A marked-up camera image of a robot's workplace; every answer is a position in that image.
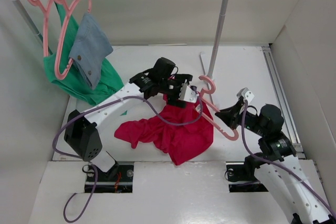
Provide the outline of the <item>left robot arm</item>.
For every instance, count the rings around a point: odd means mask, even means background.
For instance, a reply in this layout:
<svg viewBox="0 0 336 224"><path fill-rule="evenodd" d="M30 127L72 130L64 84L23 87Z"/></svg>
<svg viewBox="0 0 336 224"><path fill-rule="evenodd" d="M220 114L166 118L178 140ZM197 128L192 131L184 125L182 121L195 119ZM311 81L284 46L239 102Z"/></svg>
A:
<svg viewBox="0 0 336 224"><path fill-rule="evenodd" d="M65 129L65 142L85 162L99 170L105 180L117 175L118 162L103 148L102 130L123 113L158 94L166 95L169 105L180 108L195 103L196 92L190 83L191 74L173 73L175 63L164 57L154 66L133 76L117 93L92 108L80 113L72 111Z"/></svg>

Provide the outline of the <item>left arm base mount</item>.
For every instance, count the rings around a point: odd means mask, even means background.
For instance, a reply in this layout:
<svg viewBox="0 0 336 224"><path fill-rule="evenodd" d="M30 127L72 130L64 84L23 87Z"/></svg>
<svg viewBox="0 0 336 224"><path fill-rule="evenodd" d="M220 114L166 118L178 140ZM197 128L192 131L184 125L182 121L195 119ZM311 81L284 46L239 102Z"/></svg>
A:
<svg viewBox="0 0 336 224"><path fill-rule="evenodd" d="M108 177L99 169L97 171L98 180L94 190L95 193L132 193L134 162L120 162L117 171L112 173L112 177ZM84 165L82 172L86 175L84 192L90 193L95 182L94 169L92 165Z"/></svg>

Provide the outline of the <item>red t shirt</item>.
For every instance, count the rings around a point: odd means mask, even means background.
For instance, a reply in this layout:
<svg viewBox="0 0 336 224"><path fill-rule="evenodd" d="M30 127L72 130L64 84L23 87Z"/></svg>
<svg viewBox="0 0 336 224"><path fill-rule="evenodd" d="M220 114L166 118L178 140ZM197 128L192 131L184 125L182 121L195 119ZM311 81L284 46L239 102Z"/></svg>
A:
<svg viewBox="0 0 336 224"><path fill-rule="evenodd" d="M204 118L189 125L174 126L158 116L122 123L114 137L129 142L132 148L138 143L153 143L169 154L175 165L181 165L206 151L214 140L214 127Z"/></svg>

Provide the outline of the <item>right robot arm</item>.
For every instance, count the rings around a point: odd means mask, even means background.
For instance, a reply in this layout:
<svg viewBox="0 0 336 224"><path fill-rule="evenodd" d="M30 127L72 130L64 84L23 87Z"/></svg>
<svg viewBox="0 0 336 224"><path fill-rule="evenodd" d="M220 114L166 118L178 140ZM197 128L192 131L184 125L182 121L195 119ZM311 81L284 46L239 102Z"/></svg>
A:
<svg viewBox="0 0 336 224"><path fill-rule="evenodd" d="M282 132L281 110L264 105L258 114L247 111L244 100L216 112L232 130L241 127L257 134L259 153L245 157L243 173L256 178L272 195L289 223L335 223L335 212L311 187L292 142Z"/></svg>

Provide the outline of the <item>pink plastic hanger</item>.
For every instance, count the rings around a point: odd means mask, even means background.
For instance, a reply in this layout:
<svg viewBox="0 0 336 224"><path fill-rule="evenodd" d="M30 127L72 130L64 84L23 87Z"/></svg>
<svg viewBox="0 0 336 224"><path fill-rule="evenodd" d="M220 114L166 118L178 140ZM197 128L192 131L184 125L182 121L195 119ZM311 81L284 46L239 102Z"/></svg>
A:
<svg viewBox="0 0 336 224"><path fill-rule="evenodd" d="M207 99L204 98L205 94L213 94L216 91L216 85L214 81L206 76L206 75L201 75L198 77L200 80L206 82L209 85L208 89L202 88L201 91L199 92L199 98L201 99L202 102L204 102L208 107L210 107L214 112L219 112L219 109L217 106L215 106L213 103L208 101ZM233 135L229 135L226 133L213 119L211 119L209 116L207 116L204 112L201 113L201 116L207 120L216 130L220 132L220 134L225 137L226 139L230 141L236 141L239 138L239 133L237 130L232 130Z"/></svg>

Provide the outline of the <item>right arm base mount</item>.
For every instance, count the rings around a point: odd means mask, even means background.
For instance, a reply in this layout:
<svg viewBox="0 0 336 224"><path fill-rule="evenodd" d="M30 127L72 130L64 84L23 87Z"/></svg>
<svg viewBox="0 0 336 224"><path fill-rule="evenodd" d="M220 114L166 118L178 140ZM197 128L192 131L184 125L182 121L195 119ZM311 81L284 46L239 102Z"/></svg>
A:
<svg viewBox="0 0 336 224"><path fill-rule="evenodd" d="M264 193L267 188L245 170L243 162L227 162L224 174L230 193Z"/></svg>

